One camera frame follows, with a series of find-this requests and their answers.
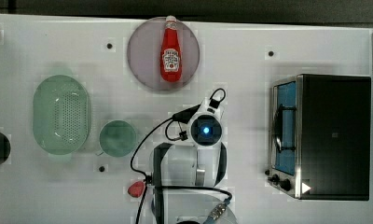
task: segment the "red bottle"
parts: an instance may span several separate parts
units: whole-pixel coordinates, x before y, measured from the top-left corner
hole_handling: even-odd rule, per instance
[[[177,36],[177,19],[166,18],[166,29],[160,51],[160,73],[163,79],[176,82],[182,73],[181,50]]]

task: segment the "green bowl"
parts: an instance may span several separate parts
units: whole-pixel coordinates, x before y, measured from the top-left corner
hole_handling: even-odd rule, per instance
[[[113,157],[123,157],[131,153],[137,145],[134,128],[126,121],[114,120],[107,123],[100,132],[102,151]]]
[[[68,76],[45,79],[33,101],[35,141],[46,152],[66,155],[82,147],[90,133],[90,98],[85,88]]]

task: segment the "toaster oven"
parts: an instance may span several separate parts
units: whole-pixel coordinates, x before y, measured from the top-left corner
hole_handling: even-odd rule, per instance
[[[273,84],[270,166],[301,200],[369,199],[370,77],[299,75]]]

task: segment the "black cable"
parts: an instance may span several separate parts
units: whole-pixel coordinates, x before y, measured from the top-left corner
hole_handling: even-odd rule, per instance
[[[147,179],[147,175],[145,172],[141,171],[141,170],[137,170],[133,167],[133,160],[134,160],[134,157],[136,156],[138,150],[140,149],[141,145],[143,144],[143,142],[145,142],[145,140],[149,137],[149,135],[151,135],[158,127],[162,126],[164,123],[168,122],[169,120],[172,120],[172,118],[169,118],[169,119],[166,119],[164,120],[161,124],[159,124],[157,127],[155,127],[154,129],[152,129],[151,132],[149,132],[149,134],[147,134],[145,136],[145,138],[143,139],[143,141],[141,141],[140,145],[138,145],[138,147],[136,148],[136,150],[134,151],[134,154],[133,156],[131,157],[131,169],[134,171],[134,172],[137,172],[137,173],[140,173],[142,175],[144,175],[145,177],[145,180]]]
[[[172,123],[173,123],[173,120],[170,121],[170,122],[167,124],[166,129],[164,130],[164,133],[165,133],[167,139],[169,139],[170,141],[173,141],[173,142],[174,142],[174,141],[178,141],[178,140],[180,140],[181,137],[171,138],[171,137],[169,137],[169,135],[167,134],[167,131],[168,131],[168,129],[169,129],[169,127],[170,127],[170,125],[171,125]]]
[[[211,190],[220,192],[223,194],[226,194],[228,196],[228,200],[231,200],[233,198],[233,195],[223,189],[216,189],[216,188],[209,188],[209,187],[201,187],[201,186],[161,186],[161,187],[155,187],[157,189],[202,189],[202,190]]]
[[[148,190],[148,187],[146,186],[146,182],[145,182],[145,189],[144,189],[144,193],[143,193],[143,198],[141,198],[140,205],[138,206],[138,211],[137,211],[137,217],[136,217],[135,224],[138,224],[138,222],[140,220],[141,209],[143,208],[143,204],[144,204],[145,195],[146,195],[147,190]]]
[[[212,96],[210,96],[210,100],[213,99],[214,95],[215,95],[218,91],[222,91],[222,92],[224,93],[224,96],[221,98],[221,100],[218,101],[219,103],[221,103],[222,101],[225,100],[225,97],[227,97],[227,93],[226,93],[225,90],[222,89],[222,88],[218,88],[218,89],[216,89],[216,90],[213,92]]]

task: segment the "oven window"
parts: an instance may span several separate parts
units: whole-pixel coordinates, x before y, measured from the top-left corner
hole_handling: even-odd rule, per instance
[[[290,82],[277,87],[277,108],[297,106],[297,85]],[[289,175],[295,173],[295,111],[283,110],[281,150],[276,150],[275,169]]]

